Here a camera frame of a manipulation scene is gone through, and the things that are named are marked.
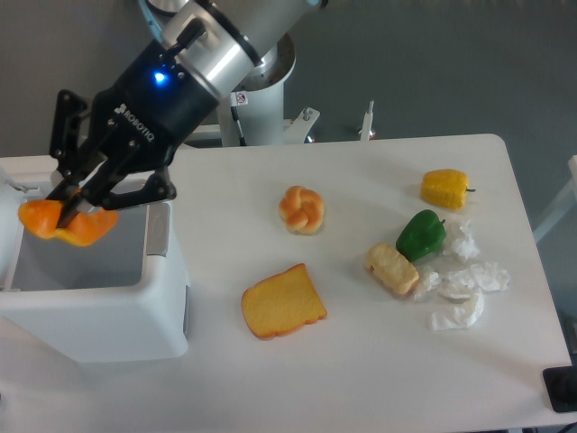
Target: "yellow bell pepper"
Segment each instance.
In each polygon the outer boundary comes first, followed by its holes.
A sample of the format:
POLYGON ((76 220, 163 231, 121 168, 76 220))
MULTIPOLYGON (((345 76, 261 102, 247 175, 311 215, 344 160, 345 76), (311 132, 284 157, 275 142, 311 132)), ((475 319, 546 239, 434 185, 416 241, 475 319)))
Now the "yellow bell pepper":
POLYGON ((432 205, 459 210, 465 206, 469 178, 458 170, 433 170, 425 173, 421 184, 421 198, 432 205))

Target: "white label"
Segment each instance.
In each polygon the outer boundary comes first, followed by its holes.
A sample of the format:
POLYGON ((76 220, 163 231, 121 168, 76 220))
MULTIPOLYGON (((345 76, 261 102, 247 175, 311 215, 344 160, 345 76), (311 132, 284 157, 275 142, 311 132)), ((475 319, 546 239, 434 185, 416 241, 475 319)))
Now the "white label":
POLYGON ((231 106, 246 106, 249 103, 249 96, 246 92, 231 93, 231 106))

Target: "white paper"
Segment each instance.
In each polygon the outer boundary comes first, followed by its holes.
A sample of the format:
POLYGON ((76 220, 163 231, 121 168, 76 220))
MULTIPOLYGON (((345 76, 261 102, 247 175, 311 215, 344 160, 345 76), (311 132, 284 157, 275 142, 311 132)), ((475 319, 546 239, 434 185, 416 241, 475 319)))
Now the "white paper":
POLYGON ((439 286, 437 294, 450 300, 470 299, 475 290, 471 287, 464 286, 451 281, 443 281, 439 286))
POLYGON ((441 277, 439 273, 432 266, 423 266, 418 269, 418 284, 413 292, 413 298, 421 300, 427 293, 436 289, 440 283, 441 277))
POLYGON ((480 253, 472 238, 470 221, 446 221, 444 230, 447 233, 443 242, 443 254, 455 257, 461 263, 467 263, 480 253))
POLYGON ((470 327, 481 316, 484 308, 483 294, 476 290, 463 304, 433 312, 429 316, 426 325, 432 331, 470 327))
POLYGON ((495 262, 478 262, 460 271, 448 272, 446 279, 454 285, 489 293, 506 290, 510 276, 495 262))

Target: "white tabletop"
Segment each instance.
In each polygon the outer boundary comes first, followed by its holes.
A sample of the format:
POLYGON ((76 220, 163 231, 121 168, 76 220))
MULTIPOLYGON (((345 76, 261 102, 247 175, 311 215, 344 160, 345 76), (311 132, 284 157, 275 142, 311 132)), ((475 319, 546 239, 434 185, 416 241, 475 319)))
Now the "white tabletop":
MULTIPOLYGON (((47 157, 3 159, 11 172, 47 157)), ((0 321, 1 431, 453 432, 564 424, 541 372, 569 365, 505 144, 494 135, 179 151, 177 233, 193 280, 190 348, 178 359, 75 364, 0 321), (482 256, 511 275, 470 329, 431 332, 435 302, 395 299, 362 267, 416 212, 424 172, 466 171, 459 213, 482 256), (277 204, 325 199, 318 235, 292 235, 277 204), (328 316, 261 341, 245 289, 304 262, 328 316)))

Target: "black cable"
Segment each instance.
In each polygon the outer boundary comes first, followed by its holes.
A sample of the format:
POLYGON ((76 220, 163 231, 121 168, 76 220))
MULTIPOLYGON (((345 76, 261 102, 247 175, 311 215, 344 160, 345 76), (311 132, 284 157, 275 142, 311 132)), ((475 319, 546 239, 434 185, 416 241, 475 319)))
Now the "black cable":
POLYGON ((557 433, 567 433, 573 427, 577 426, 577 422, 573 422, 573 424, 567 424, 565 427, 560 429, 557 433))
POLYGON ((238 131, 238 141, 242 147, 246 146, 246 140, 244 139, 243 127, 241 126, 241 119, 238 117, 238 110, 236 106, 231 106, 231 114, 233 115, 233 120, 236 122, 236 130, 238 131))

